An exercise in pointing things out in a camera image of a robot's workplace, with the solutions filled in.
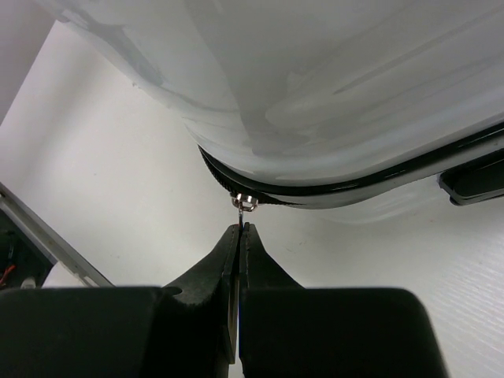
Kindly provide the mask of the white space print suitcase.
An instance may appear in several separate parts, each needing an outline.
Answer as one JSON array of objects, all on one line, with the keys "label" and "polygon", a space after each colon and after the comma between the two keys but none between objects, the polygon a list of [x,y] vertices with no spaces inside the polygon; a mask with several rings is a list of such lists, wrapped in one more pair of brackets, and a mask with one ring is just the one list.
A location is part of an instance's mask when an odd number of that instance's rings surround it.
[{"label": "white space print suitcase", "polygon": [[499,154],[500,1],[45,1],[262,204],[346,206]]}]

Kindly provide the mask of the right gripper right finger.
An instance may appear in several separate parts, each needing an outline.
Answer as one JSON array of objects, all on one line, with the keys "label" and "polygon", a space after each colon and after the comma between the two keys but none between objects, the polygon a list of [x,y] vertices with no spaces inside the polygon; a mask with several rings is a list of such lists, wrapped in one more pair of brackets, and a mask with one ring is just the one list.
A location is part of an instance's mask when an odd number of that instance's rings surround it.
[{"label": "right gripper right finger", "polygon": [[445,377],[428,313],[393,287],[305,288],[246,224],[239,248],[246,377]]}]

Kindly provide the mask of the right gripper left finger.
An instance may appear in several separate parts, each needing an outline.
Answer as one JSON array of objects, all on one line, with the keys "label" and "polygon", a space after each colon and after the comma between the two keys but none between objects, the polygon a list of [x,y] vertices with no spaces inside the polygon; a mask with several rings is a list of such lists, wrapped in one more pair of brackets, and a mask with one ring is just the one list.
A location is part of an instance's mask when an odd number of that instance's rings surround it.
[{"label": "right gripper left finger", "polygon": [[225,377],[235,359],[239,229],[165,287],[1,294],[4,377]]}]

